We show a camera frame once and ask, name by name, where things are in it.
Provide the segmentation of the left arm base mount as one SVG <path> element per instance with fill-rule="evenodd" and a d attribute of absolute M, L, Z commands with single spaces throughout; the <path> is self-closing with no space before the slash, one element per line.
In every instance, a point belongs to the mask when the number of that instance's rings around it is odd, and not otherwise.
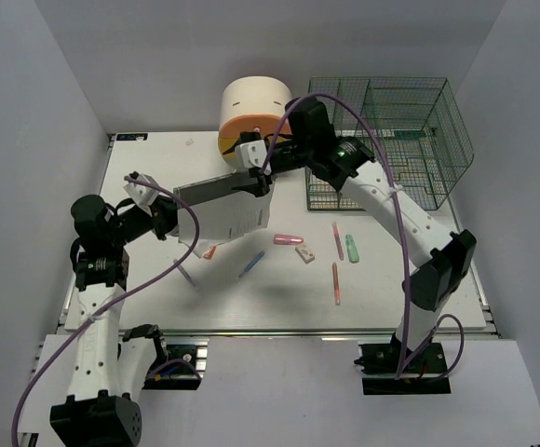
<path fill-rule="evenodd" d="M 144 390 L 197 390 L 200 380 L 189 366 L 203 378 L 208 358 L 208 341 L 205 339 L 183 338 L 167 342 L 169 360 L 180 359 L 165 369 L 146 379 Z"/>

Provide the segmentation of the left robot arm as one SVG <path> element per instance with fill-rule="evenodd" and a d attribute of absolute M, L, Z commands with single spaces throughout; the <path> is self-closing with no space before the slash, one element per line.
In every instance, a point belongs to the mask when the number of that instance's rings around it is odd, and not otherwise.
<path fill-rule="evenodd" d="M 145 376 L 169 360 L 156 325 L 120 331 L 120 297 L 128 282 L 126 245 L 149 232 L 165 239 L 177 225 L 177 206 L 163 196 L 124 203 L 128 210 L 118 212 L 100 196 L 88 195 L 71 207 L 82 250 L 73 262 L 81 333 L 66 399 L 49 415 L 66 446 L 138 445 Z"/>

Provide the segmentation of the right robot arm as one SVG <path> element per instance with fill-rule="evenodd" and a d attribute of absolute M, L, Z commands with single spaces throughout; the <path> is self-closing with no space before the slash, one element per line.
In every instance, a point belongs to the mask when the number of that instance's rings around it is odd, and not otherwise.
<path fill-rule="evenodd" d="M 402 320 L 392 337 L 392 358 L 411 372 L 426 359 L 443 307 L 466 277 L 477 245 L 474 235 L 455 233 L 434 221 L 395 183 L 381 145 L 369 148 L 355 137 L 336 134 L 325 104 L 307 95 L 290 101 L 276 131 L 265 138 L 243 131 L 223 157 L 232 158 L 252 182 L 245 191 L 268 193 L 271 177 L 308 168 L 335 191 L 356 202 L 400 245 L 403 256 Z"/>

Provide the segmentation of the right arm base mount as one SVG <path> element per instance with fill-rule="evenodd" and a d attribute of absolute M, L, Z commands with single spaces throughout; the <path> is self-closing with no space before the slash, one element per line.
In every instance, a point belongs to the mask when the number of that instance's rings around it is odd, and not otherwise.
<path fill-rule="evenodd" d="M 441 343 L 432 343 L 395 378 L 398 353 L 390 344 L 361 344 L 354 364 L 361 372 L 364 396 L 449 395 L 448 368 Z"/>

